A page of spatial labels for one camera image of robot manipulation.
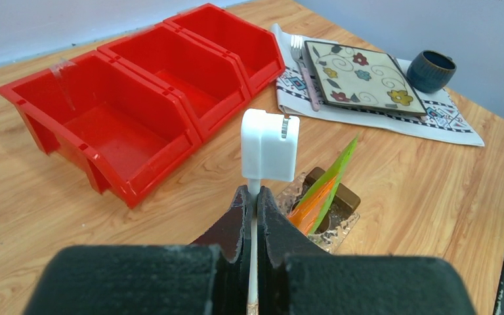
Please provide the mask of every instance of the white wall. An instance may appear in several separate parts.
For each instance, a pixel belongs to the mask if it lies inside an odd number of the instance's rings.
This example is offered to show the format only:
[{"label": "white wall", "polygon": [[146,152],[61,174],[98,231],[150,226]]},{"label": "white wall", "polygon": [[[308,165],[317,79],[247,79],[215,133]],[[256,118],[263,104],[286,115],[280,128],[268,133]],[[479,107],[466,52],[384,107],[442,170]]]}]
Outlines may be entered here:
[{"label": "white wall", "polygon": [[0,65],[150,26],[212,2],[242,0],[0,0]]},{"label": "white wall", "polygon": [[297,0],[398,58],[455,60],[449,86],[504,117],[504,0]]}]

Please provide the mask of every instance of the flower pattern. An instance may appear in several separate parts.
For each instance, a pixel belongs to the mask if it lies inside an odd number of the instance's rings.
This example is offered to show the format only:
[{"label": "flower pattern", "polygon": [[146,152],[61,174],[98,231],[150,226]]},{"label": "flower pattern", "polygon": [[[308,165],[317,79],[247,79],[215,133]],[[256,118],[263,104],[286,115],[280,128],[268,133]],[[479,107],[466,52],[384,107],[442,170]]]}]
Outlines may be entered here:
[{"label": "flower pattern", "polygon": [[366,81],[370,81],[370,79],[372,78],[372,76],[370,76],[370,73],[368,71],[356,70],[354,73],[356,73],[356,76],[359,79],[363,79],[363,80],[366,80]]},{"label": "flower pattern", "polygon": [[350,100],[355,102],[355,103],[359,103],[360,100],[358,99],[358,96],[356,96],[356,94],[353,94],[351,97],[350,97]]},{"label": "flower pattern", "polygon": [[324,72],[327,74],[328,77],[335,79],[337,77],[337,71],[331,69],[331,68],[326,68],[324,67]]},{"label": "flower pattern", "polygon": [[360,52],[357,52],[356,54],[352,55],[352,62],[354,62],[355,64],[359,64],[361,66],[368,65],[366,57]]},{"label": "flower pattern", "polygon": [[332,91],[331,97],[333,97],[337,102],[350,102],[350,99],[347,98],[347,96],[343,92],[337,93],[335,91]]},{"label": "flower pattern", "polygon": [[393,102],[401,104],[403,106],[409,106],[410,102],[413,101],[412,96],[410,96],[408,92],[405,90],[400,91],[391,90],[390,92],[387,92],[387,95],[391,97],[391,100]]}]

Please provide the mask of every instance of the plastic utensil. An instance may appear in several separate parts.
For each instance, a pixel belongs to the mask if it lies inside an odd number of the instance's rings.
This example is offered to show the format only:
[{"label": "plastic utensil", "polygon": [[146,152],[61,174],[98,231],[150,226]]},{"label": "plastic utensil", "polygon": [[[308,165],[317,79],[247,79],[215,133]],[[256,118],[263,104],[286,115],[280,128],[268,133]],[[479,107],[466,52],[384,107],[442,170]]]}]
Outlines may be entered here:
[{"label": "plastic utensil", "polygon": [[314,233],[322,223],[333,197],[337,193],[337,188],[356,148],[357,141],[358,136],[346,146],[331,167],[308,189],[290,214],[289,220],[304,235]]},{"label": "plastic utensil", "polygon": [[310,103],[312,105],[312,110],[317,112],[320,110],[320,102],[318,101],[318,96],[316,95],[316,90],[314,88],[314,83],[310,77],[310,72],[308,68],[303,64],[303,47],[304,39],[300,35],[291,35],[291,55],[293,59],[299,64],[301,73],[303,75],[304,83],[306,84],[306,89],[310,97]]}]

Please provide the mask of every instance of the white plug adapter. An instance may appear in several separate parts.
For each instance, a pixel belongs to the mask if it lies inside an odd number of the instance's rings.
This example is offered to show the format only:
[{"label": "white plug adapter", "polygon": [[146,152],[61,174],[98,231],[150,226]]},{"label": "white plug adapter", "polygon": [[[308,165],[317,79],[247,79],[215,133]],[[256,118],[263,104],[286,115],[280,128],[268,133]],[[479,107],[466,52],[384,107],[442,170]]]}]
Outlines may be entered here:
[{"label": "white plug adapter", "polygon": [[241,125],[242,176],[247,179],[295,179],[300,119],[249,109]]}]

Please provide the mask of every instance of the patterned cloth napkin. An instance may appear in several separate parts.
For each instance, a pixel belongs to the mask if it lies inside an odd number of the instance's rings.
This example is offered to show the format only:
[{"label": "patterned cloth napkin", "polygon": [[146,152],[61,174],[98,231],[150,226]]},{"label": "patterned cloth napkin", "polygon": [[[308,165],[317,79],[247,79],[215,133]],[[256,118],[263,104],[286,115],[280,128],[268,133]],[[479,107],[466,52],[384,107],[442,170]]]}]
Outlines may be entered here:
[{"label": "patterned cloth napkin", "polygon": [[[404,135],[454,144],[484,146],[482,138],[480,138],[461,115],[445,89],[433,94],[417,91],[418,96],[427,109],[427,115],[415,117],[375,110],[344,109],[327,106],[318,87],[316,77],[313,75],[314,88],[321,105],[319,112],[313,111],[299,66],[291,56],[291,36],[282,31],[278,24],[274,24],[271,27],[271,32],[276,36],[286,66],[285,72],[276,81],[278,106],[283,113],[382,128]],[[334,41],[326,41],[324,39],[305,37],[306,39],[335,43]],[[410,61],[401,59],[397,61],[402,71],[405,72],[408,69]],[[311,75],[315,74],[311,62],[306,62],[306,66],[310,70]]]}]

